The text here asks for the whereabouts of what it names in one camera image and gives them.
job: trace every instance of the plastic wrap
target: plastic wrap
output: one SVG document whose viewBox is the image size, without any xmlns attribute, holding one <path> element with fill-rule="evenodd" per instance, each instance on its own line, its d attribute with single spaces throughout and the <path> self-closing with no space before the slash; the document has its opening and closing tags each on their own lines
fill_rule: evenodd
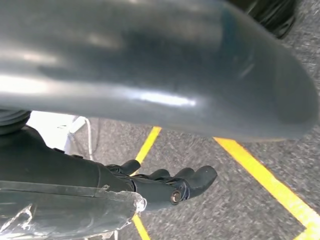
<svg viewBox="0 0 320 240">
<path fill-rule="evenodd" d="M 75 239 L 129 224 L 146 202 L 135 192 L 0 181 L 0 239 Z"/>
</svg>

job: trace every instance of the gray asphalt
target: gray asphalt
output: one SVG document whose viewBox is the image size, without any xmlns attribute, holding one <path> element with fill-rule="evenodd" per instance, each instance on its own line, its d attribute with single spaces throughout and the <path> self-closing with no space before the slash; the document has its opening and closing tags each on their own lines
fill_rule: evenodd
<svg viewBox="0 0 320 240">
<path fill-rule="evenodd" d="M 303 0 L 299 20 L 283 44 L 314 77 L 320 93 L 320 3 Z M 152 128 L 108 119 L 91 121 L 94 157 L 103 164 L 134 159 Z M 86 128 L 78 131 L 72 152 L 88 158 L 87 134 Z M 320 214 L 319 125 L 302 139 L 242 144 Z M 211 138 L 162 130 L 140 172 L 166 168 L 175 174 L 182 167 L 203 165 L 211 165 L 219 174 L 205 194 L 176 208 L 142 214 L 152 240 L 293 240 L 305 229 Z M 119 236 L 140 239 L 134 224 Z"/>
</svg>

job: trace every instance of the yellow parking line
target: yellow parking line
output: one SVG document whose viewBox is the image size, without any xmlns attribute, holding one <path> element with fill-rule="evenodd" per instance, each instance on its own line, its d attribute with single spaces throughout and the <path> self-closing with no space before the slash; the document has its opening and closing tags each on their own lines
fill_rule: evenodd
<svg viewBox="0 0 320 240">
<path fill-rule="evenodd" d="M 143 145 L 142 145 L 141 149 L 135 159 L 141 164 L 151 149 L 151 147 L 155 143 L 155 139 L 157 139 L 161 130 L 161 127 L 154 126 L 146 139 L 146 141 L 144 141 Z M 148 232 L 146 230 L 145 226 L 143 226 L 143 222 L 138 215 L 134 216 L 132 221 L 134 223 L 135 227 L 142 240 L 150 240 Z"/>
<path fill-rule="evenodd" d="M 218 144 L 246 169 L 280 204 L 305 226 L 309 236 L 320 235 L 320 216 L 288 187 L 234 140 L 214 137 Z"/>
<path fill-rule="evenodd" d="M 144 141 L 143 145 L 142 145 L 141 149 L 135 159 L 141 164 L 151 149 L 155 139 L 157 139 L 161 130 L 162 128 L 158 126 L 152 127 L 149 136 L 146 139 L 146 141 Z"/>
</svg>

